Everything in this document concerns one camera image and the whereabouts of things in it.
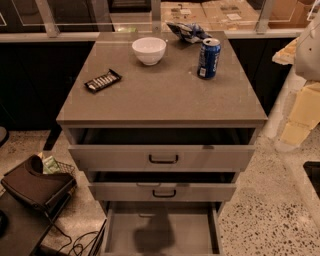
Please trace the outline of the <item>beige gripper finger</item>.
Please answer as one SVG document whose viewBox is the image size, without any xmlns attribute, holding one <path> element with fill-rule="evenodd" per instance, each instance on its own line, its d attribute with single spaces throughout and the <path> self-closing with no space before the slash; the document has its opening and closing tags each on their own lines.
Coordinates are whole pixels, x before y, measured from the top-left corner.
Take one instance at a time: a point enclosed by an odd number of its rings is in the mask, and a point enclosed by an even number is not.
<svg viewBox="0 0 320 256">
<path fill-rule="evenodd" d="M 320 83 L 306 82 L 299 90 L 280 98 L 281 121 L 275 147 L 292 151 L 301 146 L 320 123 Z"/>
</svg>

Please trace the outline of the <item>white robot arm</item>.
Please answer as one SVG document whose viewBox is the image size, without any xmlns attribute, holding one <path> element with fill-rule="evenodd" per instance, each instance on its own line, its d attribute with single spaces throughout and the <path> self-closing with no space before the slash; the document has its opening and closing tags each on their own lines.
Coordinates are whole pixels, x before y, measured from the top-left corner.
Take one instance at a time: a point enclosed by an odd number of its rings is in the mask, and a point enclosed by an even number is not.
<svg viewBox="0 0 320 256">
<path fill-rule="evenodd" d="M 295 73 L 306 80 L 280 136 L 283 143 L 299 146 L 320 123 L 320 13 L 299 37 L 278 51 L 272 61 L 293 64 Z"/>
</svg>

